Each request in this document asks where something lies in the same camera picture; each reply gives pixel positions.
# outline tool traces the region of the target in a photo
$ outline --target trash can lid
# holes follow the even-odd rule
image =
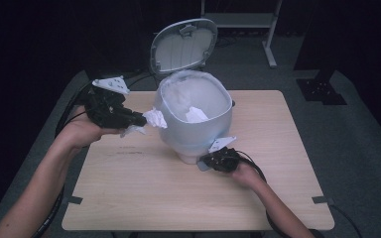
[[[216,39],[216,25],[208,19],[174,23],[163,29],[151,45],[151,70],[164,74],[202,65],[210,57]]]

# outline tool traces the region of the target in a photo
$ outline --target crumpled paper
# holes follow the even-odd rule
[[[153,107],[153,110],[144,112],[142,115],[147,119],[147,123],[153,127],[167,128],[163,113],[156,108]]]
[[[196,107],[190,107],[190,111],[186,114],[188,122],[198,123],[208,120],[208,117],[202,110]]]
[[[140,127],[140,126],[129,126],[128,128],[126,128],[123,133],[120,134],[120,138],[124,138],[126,135],[132,133],[132,132],[140,132],[141,134],[145,135],[146,132],[145,132],[145,128],[144,127]]]

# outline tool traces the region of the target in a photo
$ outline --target wooden table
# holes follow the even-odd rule
[[[329,230],[334,221],[280,91],[229,91],[236,102],[228,145],[243,151],[268,184],[309,227]],[[155,92],[131,92],[125,106],[152,109]],[[65,230],[253,231],[271,229],[256,195],[229,176],[184,164],[158,130],[121,139],[104,136],[85,158],[63,218]]]

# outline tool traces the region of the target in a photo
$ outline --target dark background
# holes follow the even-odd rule
[[[275,6],[239,3],[211,0],[206,10]],[[79,71],[96,77],[143,70],[152,34],[199,13],[198,0],[0,0],[0,200]],[[276,34],[305,35],[295,69],[336,63],[381,124],[381,1],[286,0]]]

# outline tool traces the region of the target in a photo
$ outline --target hand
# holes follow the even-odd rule
[[[251,188],[259,181],[264,182],[255,169],[244,162],[240,162],[237,169],[230,174],[232,178]]]
[[[73,115],[79,115],[65,125],[56,140],[73,149],[81,149],[101,139],[106,134],[119,134],[124,129],[101,128],[91,122],[83,106],[78,107]]]

